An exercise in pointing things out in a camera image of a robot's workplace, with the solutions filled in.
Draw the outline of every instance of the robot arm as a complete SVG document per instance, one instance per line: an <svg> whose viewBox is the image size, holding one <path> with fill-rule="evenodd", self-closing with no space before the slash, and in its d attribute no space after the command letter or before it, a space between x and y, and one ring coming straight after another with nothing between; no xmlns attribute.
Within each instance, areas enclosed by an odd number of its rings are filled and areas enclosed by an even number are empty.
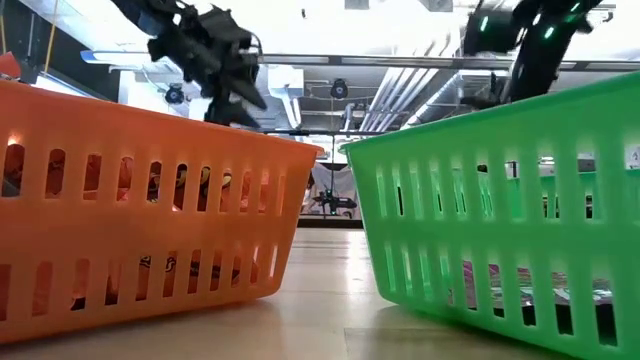
<svg viewBox="0 0 640 360"><path fill-rule="evenodd" d="M259 54L248 51L254 36L236 24L229 10L213 6L199 15L181 0L111 1L153 37L148 43L152 61L168 57L182 69L185 82L195 81L201 95L212 98L205 121L259 127L240 102L229 101L233 92L260 109L267 108L255 87ZM173 21L176 15L180 15L179 24Z"/></svg>
<svg viewBox="0 0 640 360"><path fill-rule="evenodd" d="M520 0L512 12L482 8L480 2L469 18L465 54L506 53L518 45L520 50L506 84L492 98L468 97L461 102L485 109L546 94L573 35L592 30L586 15L601 1Z"/></svg>

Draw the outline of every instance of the ceiling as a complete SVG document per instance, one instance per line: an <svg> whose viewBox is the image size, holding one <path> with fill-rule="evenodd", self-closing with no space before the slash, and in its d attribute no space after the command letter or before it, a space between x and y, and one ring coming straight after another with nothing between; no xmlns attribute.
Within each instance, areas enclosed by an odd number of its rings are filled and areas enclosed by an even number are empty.
<svg viewBox="0 0 640 360"><path fill-rule="evenodd" d="M53 18L55 0L21 0L47 20ZM495 1L509 7L517 0ZM211 0L189 0L205 11ZM400 55L452 57L460 44L460 32L467 14L477 0L369 0L368 10L347 10L358 0L216 0L221 8L232 9L240 26L260 37L265 53ZM605 0L602 11L590 18L596 30L590 35L576 36L567 54L571 59L640 59L640 43L632 44L626 34L637 33L640 23L633 17L640 13L637 0ZM615 16L602 23L607 13ZM57 25L92 50L146 51L148 37L130 24L110 0L59 0ZM380 67L298 67L303 70L304 95L298 98L302 127L339 129L344 126L342 112L349 103L369 105L374 127L389 122L387 130L400 128L417 110L431 103L429 121L460 113L457 97L464 93L480 93L488 88L484 71L458 76L449 70L387 69ZM178 69L167 66L144 66L146 75L160 82L179 81ZM269 111L251 110L263 126L289 128L286 105L270 96L263 67L258 88L266 95ZM553 91L598 81L615 74L562 73ZM147 76L138 76L147 81ZM335 79L345 79L349 97L331 100L329 89ZM442 91L444 85L455 89ZM379 101L374 101L376 94ZM392 111L393 115L376 115L374 111ZM352 128L361 128L362 111L354 112Z"/></svg>

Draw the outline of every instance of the metal beam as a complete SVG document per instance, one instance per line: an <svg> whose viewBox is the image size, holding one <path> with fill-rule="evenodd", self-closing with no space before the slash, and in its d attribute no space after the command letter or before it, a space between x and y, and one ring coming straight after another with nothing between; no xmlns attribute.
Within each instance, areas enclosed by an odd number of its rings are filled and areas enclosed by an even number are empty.
<svg viewBox="0 0 640 360"><path fill-rule="evenodd" d="M454 70L506 70L512 59L489 58L440 58L440 57L396 57L396 56L351 56L351 55L297 55L265 54L263 64L306 66L368 66L428 68ZM560 71L567 72L632 72L640 70L640 61L565 60Z"/></svg>
<svg viewBox="0 0 640 360"><path fill-rule="evenodd" d="M151 63L145 52L83 51L82 58L91 64L143 65ZM265 54L260 63L298 66L366 66L454 70L509 70L512 59L440 58L399 56ZM632 72L640 70L640 61L565 60L560 71Z"/></svg>
<svg viewBox="0 0 640 360"><path fill-rule="evenodd" d="M376 114L398 114L398 115L406 115L409 114L408 111L383 111L383 110L370 110L370 113ZM305 116L342 116L344 115L344 110L334 110L334 111L326 111L326 110L302 110L300 112ZM365 115L364 110L353 110L351 113L353 117L363 118Z"/></svg>
<svg viewBox="0 0 640 360"><path fill-rule="evenodd" d="M310 136L310 135L325 135L325 136L378 136L390 133L391 131L330 131L330 130L275 130L275 129L261 129L256 132L263 134L280 134L289 136Z"/></svg>

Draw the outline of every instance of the ceiling duct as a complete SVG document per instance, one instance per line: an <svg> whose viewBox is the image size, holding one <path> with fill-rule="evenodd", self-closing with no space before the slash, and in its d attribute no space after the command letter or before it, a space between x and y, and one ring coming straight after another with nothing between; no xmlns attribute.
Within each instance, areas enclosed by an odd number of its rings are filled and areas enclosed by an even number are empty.
<svg viewBox="0 0 640 360"><path fill-rule="evenodd" d="M304 70L294 69L289 65L277 65L267 68L269 94L282 100L289 125L296 128L300 125L299 105L293 104L304 95Z"/></svg>
<svg viewBox="0 0 640 360"><path fill-rule="evenodd" d="M453 0L418 0L431 12L453 12Z"/></svg>
<svg viewBox="0 0 640 360"><path fill-rule="evenodd" d="M344 0L345 10L369 10L369 0Z"/></svg>

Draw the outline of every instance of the cable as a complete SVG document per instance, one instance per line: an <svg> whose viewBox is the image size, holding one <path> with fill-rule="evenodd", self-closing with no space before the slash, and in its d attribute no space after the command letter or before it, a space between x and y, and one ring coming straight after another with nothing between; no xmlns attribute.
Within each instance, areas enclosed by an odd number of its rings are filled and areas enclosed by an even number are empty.
<svg viewBox="0 0 640 360"><path fill-rule="evenodd" d="M49 61L51 61L51 51L53 50L53 37L56 35L56 21L58 18L58 3L60 0L56 0L53 7L53 20L51 21L51 34L49 35L49 46L47 48L47 59L44 62L44 73L49 71Z"/></svg>
<svg viewBox="0 0 640 360"><path fill-rule="evenodd" d="M333 101L333 98L323 98L323 97L318 97L318 96L300 96L301 98L305 98L305 99L315 99L315 100L325 100L325 101ZM345 98L344 101L349 101L349 100L369 100L369 99L373 99L374 96L361 96L361 97L355 97L355 98Z"/></svg>
<svg viewBox="0 0 640 360"><path fill-rule="evenodd" d="M4 15L0 15L0 41L2 41L2 53L7 53L7 38L4 34Z"/></svg>
<svg viewBox="0 0 640 360"><path fill-rule="evenodd" d="M151 79L149 78L149 74L147 74L147 70L144 69L144 66L140 69L140 71L142 72L142 75L144 75L144 78L147 79L147 82L153 86L155 86L158 90L166 93L167 89L163 88L162 86L156 84L155 82L151 81Z"/></svg>

